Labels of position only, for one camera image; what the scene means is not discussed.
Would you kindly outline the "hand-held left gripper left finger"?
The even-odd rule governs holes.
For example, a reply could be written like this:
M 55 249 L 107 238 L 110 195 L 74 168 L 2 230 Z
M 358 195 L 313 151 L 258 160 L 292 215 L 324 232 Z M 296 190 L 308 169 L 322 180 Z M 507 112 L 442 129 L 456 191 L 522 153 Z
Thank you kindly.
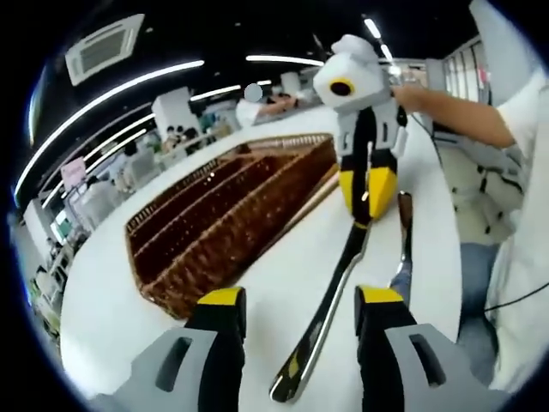
M 246 292 L 222 288 L 197 301 L 185 325 L 172 328 L 132 362 L 93 411 L 237 411 L 245 363 Z

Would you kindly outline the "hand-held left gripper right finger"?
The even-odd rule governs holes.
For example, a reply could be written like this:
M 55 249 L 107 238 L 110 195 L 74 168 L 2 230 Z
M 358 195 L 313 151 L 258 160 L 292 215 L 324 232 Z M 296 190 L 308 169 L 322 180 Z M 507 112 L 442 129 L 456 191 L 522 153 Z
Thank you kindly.
M 417 324 L 390 288 L 355 288 L 364 411 L 499 411 L 509 396 L 481 384 L 464 352 Z

